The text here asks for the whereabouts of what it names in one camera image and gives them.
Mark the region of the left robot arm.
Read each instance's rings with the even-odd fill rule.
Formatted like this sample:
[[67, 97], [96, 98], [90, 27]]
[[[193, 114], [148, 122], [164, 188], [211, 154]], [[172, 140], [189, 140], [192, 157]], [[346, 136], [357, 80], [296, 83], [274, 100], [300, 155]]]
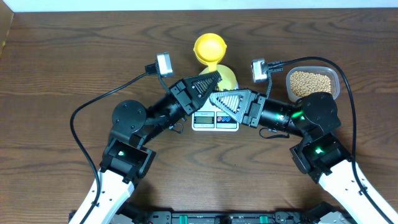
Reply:
[[102, 161], [92, 166], [95, 181], [70, 223], [110, 223], [155, 158], [146, 144], [198, 111], [220, 81], [218, 72], [183, 78], [148, 108], [136, 100], [118, 104]]

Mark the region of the yellow measuring scoop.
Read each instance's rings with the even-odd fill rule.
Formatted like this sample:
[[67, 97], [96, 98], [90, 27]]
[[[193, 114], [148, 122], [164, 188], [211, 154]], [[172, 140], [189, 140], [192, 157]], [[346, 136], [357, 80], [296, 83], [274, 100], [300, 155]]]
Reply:
[[227, 45], [218, 34], [206, 33], [194, 43], [193, 51], [197, 60], [206, 65], [209, 72], [217, 71], [217, 65], [222, 61], [226, 53]]

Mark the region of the soybeans pile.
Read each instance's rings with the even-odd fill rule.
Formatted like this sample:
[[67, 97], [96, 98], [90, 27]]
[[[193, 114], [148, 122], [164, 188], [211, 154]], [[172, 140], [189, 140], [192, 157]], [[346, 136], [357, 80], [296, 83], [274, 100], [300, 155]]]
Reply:
[[331, 80], [326, 75], [296, 71], [290, 76], [292, 92], [301, 97], [315, 92], [331, 93]]

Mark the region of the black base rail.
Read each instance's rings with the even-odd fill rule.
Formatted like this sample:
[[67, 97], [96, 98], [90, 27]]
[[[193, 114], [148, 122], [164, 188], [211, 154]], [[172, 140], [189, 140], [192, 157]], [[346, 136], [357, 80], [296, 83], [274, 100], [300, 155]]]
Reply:
[[281, 223], [281, 224], [345, 224], [356, 221], [346, 212], [341, 213], [329, 203], [321, 204], [298, 212], [292, 210], [277, 210], [274, 212], [256, 213], [206, 213], [206, 212], [174, 212], [170, 210], [143, 211], [128, 204], [118, 211], [108, 223], [119, 224], [252, 224], [252, 223]]

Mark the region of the pale yellow bowl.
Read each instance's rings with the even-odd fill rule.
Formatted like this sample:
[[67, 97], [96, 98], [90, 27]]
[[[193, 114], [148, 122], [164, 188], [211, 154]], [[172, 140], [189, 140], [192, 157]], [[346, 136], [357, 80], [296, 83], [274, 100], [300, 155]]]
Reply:
[[217, 65], [217, 71], [221, 75], [221, 81], [217, 85], [218, 91], [235, 90], [238, 88], [236, 75], [229, 67], [225, 65]]

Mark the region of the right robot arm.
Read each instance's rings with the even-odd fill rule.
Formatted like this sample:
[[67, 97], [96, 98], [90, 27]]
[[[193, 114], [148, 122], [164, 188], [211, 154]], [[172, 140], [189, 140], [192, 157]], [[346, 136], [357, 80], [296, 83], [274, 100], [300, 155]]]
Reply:
[[290, 105], [245, 89], [212, 93], [209, 101], [239, 124], [300, 136], [290, 148], [295, 165], [339, 201], [356, 223], [397, 223], [397, 212], [335, 136], [341, 121], [331, 94], [312, 93]]

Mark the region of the clear plastic container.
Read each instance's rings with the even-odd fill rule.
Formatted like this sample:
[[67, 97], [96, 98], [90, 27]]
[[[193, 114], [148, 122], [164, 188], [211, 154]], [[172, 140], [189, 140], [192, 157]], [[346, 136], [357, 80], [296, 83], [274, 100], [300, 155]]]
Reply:
[[295, 67], [286, 76], [286, 88], [289, 100], [293, 103], [316, 92], [330, 93], [334, 100], [340, 94], [338, 75], [329, 67]]

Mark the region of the white digital kitchen scale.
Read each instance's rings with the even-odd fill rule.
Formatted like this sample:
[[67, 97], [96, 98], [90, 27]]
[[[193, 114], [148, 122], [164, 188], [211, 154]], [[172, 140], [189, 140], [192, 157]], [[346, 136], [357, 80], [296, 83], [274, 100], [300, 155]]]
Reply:
[[198, 111], [192, 115], [194, 131], [235, 132], [239, 124], [230, 115], [210, 103], [209, 98]]

